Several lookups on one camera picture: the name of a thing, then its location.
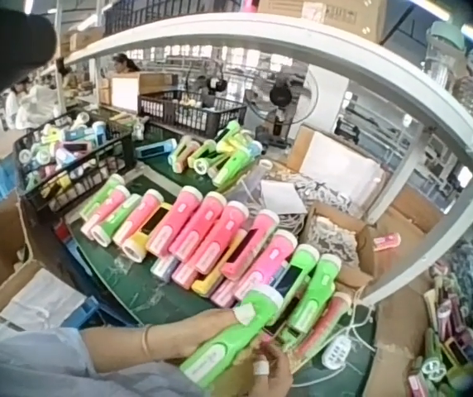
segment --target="hand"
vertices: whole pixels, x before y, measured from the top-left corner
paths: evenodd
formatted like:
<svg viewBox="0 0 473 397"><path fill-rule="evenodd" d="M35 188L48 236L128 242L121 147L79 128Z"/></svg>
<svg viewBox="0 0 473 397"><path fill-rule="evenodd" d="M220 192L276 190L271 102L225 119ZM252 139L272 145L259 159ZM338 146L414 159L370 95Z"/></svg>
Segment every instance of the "hand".
<svg viewBox="0 0 473 397"><path fill-rule="evenodd" d="M258 361L267 362L270 366L268 375L255 375L255 384L249 397L285 397L294 382L289 370L289 360L286 354L275 344L263 343L260 346Z"/></svg>
<svg viewBox="0 0 473 397"><path fill-rule="evenodd" d="M158 361L188 357L204 342L238 323L231 309L211 309L177 323L155 325L147 333L150 358Z"/></svg>

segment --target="green workbench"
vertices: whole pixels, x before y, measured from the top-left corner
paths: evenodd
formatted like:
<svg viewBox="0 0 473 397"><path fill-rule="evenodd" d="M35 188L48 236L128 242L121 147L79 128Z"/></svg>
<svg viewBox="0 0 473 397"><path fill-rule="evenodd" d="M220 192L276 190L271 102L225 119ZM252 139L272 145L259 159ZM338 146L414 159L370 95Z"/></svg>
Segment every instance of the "green workbench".
<svg viewBox="0 0 473 397"><path fill-rule="evenodd" d="M171 180L177 185L191 184L202 193L213 189L208 178L196 175L193 171L183 175L173 174L166 158L152 159L147 164L160 176ZM175 196L144 175L138 176L127 186L133 193L143 194L147 189L157 189L165 197L165 201L173 203ZM175 284L162 284L150 273L154 257L147 257L142 264L129 261L116 247L102 248L96 242L91 242L80 231L80 220L69 225L73 239L94 274L106 285L117 301L139 323L158 324L178 321L190 317L205 309L213 308L213 304L198 295L184 290ZM356 321L361 321L366 312L358 310ZM347 324L349 318L343 318ZM372 343L375 325L369 323L358 329L364 340ZM362 347L356 346L349 356L347 368L339 375L311 387L292 389L290 396L310 397L331 395L333 397L361 395L366 377L370 369L372 356ZM320 357L314 357L295 376L295 383L304 383L329 375L320 363Z"/></svg>

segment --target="black plastic crate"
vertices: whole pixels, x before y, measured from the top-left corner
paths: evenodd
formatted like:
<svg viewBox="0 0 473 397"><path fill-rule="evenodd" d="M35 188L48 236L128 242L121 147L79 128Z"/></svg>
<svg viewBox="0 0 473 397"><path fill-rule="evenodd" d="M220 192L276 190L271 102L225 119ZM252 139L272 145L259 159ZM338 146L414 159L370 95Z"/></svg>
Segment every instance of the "black plastic crate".
<svg viewBox="0 0 473 397"><path fill-rule="evenodd" d="M207 12L239 12L237 0L120 0L104 13L104 35L164 19Z"/></svg>
<svg viewBox="0 0 473 397"><path fill-rule="evenodd" d="M140 95L137 103L140 116L148 116L153 122L177 127L204 138L214 138L219 130L231 120L240 124L246 116L246 105L224 98L216 98L214 109L196 108L179 104L187 93L175 89L160 93ZM190 99L200 100L199 93L188 93Z"/></svg>
<svg viewBox="0 0 473 397"><path fill-rule="evenodd" d="M50 121L61 127L66 117L74 119L80 110L73 110ZM111 174L125 174L136 164L131 128L117 122L106 121L103 117L89 113L90 122L107 123L107 142L81 156L64 168L45 176L42 165L22 165L18 155L23 149L30 149L40 138L43 126L28 132L14 143L13 156L17 169L17 191L36 210L41 222L53 222L76 207L95 189L100 187ZM31 172L43 175L41 181L27 187L27 176Z"/></svg>

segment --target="wire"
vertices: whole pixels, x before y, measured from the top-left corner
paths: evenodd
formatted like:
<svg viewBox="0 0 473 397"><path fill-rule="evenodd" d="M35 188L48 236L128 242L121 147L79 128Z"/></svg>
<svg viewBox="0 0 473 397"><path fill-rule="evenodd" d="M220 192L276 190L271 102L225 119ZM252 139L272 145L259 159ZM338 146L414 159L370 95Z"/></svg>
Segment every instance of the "wire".
<svg viewBox="0 0 473 397"><path fill-rule="evenodd" d="M362 346L364 346L365 348L367 348L369 351L371 352L376 352L376 349L371 346L369 343L367 343L366 341L364 341L361 337L360 337L360 334L358 334L357 332L357 328L359 327L363 327L365 326L371 319L372 319L372 316L371 314L373 313L374 311L374 307L369 307L369 311L367 313L367 315L365 316L364 320L360 323L354 323L355 320L356 320L356 308L358 306L360 306L360 297L361 297L361 293L363 292L363 289L365 288L364 287L361 287L359 288L355 293L354 293L354 305L352 306L352 315L351 315L351 320L349 321L349 325L347 325L345 328L341 328L339 330L337 330L335 333L333 333L330 337L327 338L327 340L322 344L323 347L325 347L326 345L328 345L328 343L330 343L333 339L335 339L336 337L338 337L339 335L342 335L342 334L346 334L348 337L350 337L352 340L354 341L358 341L359 343L361 343ZM332 374L328 374L328 375L325 375L324 377L322 378L319 378L319 379L316 379L316 380L311 380L309 382L304 382L304 383L298 383L298 384L294 384L292 385L292 388L300 388L300 387L309 387L311 385L316 385L317 383L321 383L321 382L324 382L326 380L330 380L331 378L333 378L334 376L336 375L339 375L340 373L342 373L342 371L346 368L346 364L343 365L340 369L334 371Z"/></svg>

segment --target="person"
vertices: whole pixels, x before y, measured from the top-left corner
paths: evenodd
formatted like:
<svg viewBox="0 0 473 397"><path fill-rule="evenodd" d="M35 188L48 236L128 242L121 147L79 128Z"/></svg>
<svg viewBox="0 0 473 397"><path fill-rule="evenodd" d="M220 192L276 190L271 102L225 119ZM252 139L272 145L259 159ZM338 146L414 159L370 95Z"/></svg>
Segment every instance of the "person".
<svg viewBox="0 0 473 397"><path fill-rule="evenodd" d="M128 58L126 54L121 53L114 55L112 59L113 67L117 73L131 73L141 71L134 61Z"/></svg>
<svg viewBox="0 0 473 397"><path fill-rule="evenodd" d="M11 86L5 100L5 120L10 130L16 130L16 115L20 108L20 100L27 93L27 86L31 83L28 77Z"/></svg>
<svg viewBox="0 0 473 397"><path fill-rule="evenodd" d="M211 309L145 328L22 332L0 342L0 397L203 396L205 391L165 361L183 360L225 328L242 323L249 311L238 310ZM288 357L276 345L258 341L237 358L256 354L248 395L285 397L292 385Z"/></svg>

